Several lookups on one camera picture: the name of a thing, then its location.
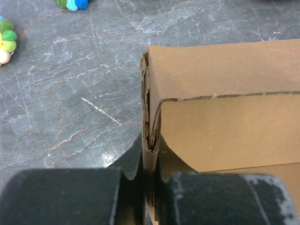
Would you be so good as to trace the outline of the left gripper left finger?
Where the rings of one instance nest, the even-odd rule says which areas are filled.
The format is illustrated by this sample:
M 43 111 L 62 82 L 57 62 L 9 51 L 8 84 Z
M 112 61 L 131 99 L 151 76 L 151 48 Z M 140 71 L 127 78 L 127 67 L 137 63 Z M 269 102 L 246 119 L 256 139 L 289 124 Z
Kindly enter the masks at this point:
M 26 169 L 0 196 L 3 225 L 143 225 L 145 194 L 139 135 L 107 168 Z

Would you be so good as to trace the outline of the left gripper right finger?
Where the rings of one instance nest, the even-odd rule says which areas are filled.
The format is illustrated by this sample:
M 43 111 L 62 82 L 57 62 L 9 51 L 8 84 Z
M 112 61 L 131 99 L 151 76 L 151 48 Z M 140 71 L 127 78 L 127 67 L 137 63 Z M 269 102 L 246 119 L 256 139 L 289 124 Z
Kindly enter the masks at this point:
M 154 219 L 160 225 L 297 225 L 297 202 L 270 166 L 199 172 L 165 142 L 154 141 Z

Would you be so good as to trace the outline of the brown cardboard box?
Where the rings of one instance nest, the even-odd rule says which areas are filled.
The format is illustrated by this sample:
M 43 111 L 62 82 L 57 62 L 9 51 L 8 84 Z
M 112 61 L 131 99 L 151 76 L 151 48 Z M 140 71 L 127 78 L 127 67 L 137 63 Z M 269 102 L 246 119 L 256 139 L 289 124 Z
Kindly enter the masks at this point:
M 190 47 L 149 45 L 143 54 L 145 195 L 154 219 L 156 156 L 168 147 L 199 172 L 273 166 L 300 216 L 300 41 Z

